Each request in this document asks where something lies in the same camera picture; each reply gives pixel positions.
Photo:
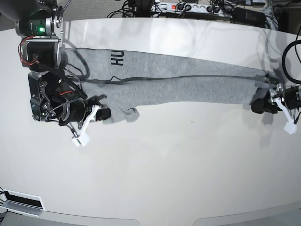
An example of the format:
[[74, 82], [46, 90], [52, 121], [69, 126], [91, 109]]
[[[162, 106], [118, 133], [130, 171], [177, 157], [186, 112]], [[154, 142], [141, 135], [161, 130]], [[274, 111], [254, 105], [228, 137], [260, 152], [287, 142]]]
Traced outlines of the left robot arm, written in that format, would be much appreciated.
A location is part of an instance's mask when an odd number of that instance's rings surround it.
[[277, 114], [282, 111], [276, 104], [276, 98], [280, 98], [280, 103], [289, 111], [300, 109], [301, 107], [301, 87], [291, 86], [284, 88], [283, 84], [277, 84], [275, 88], [266, 91], [263, 97], [256, 98], [251, 102], [251, 110], [254, 113], [264, 112]]

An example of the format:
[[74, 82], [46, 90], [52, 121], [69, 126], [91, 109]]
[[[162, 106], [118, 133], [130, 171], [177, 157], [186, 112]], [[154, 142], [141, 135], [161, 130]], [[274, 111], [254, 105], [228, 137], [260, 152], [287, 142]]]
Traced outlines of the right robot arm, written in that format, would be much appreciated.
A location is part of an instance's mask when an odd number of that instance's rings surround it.
[[18, 55], [23, 67], [30, 69], [28, 82], [31, 110], [37, 121], [68, 126], [83, 125], [92, 108], [94, 121], [110, 118], [111, 110], [84, 92], [81, 79], [66, 74], [61, 61], [63, 14], [65, 7], [56, 0], [2, 0], [0, 13], [15, 22], [21, 41]]

